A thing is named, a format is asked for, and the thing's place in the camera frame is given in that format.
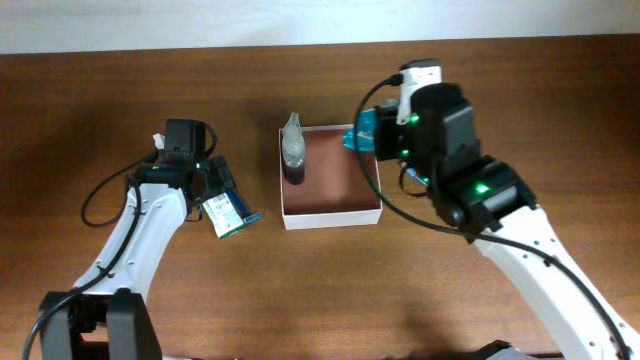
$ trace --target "wood grain surface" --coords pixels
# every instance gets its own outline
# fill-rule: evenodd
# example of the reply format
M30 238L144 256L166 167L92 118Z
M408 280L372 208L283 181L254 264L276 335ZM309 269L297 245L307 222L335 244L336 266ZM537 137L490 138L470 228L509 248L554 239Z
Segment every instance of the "wood grain surface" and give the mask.
M485 152L515 167L578 264L640 328L640 36L12 55L0 57L0 357L18 357L45 293L68 289L106 242L111 228L80 221L87 193L147 153L169 117L216 129L216 152L265 217L227 241L209 221L177 231L148 301L167 355L382 359L495 339L556 350L462 239L388 209L376 226L283 228L276 136L289 113L303 126L349 123L372 85L424 57L463 86ZM385 89L371 104L397 96ZM441 223L426 200L400 193L398 171L380 166L391 200ZM92 218L121 200L116 181Z

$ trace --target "plastic bottle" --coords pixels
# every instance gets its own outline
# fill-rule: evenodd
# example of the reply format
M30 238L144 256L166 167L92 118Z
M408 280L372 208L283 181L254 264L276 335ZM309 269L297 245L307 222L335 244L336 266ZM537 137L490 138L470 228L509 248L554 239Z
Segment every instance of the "plastic bottle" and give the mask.
M282 160L284 161L284 178L292 185L302 184L304 181L305 150L298 113L291 113L283 133Z

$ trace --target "white label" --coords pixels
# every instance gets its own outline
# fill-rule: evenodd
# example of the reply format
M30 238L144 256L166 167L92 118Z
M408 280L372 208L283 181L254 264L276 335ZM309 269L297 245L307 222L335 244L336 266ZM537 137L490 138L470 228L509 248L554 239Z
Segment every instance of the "white label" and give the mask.
M244 221L236 212L226 193L205 201L202 206L209 215L218 237L244 225Z

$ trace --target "transparent bottle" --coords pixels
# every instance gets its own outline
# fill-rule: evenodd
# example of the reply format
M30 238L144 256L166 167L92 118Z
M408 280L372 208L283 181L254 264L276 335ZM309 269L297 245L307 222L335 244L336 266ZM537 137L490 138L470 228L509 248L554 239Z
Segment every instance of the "transparent bottle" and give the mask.
M291 113L282 136L282 160L284 178L292 185L304 181L304 138L298 120L298 113Z

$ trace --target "dark liquid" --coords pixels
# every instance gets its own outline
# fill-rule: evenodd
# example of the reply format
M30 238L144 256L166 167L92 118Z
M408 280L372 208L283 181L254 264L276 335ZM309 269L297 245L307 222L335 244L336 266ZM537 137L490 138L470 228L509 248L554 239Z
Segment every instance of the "dark liquid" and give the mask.
M283 164L284 178L291 185L300 185L304 181L304 164L302 166L298 166L296 168L292 168L287 166L287 164Z

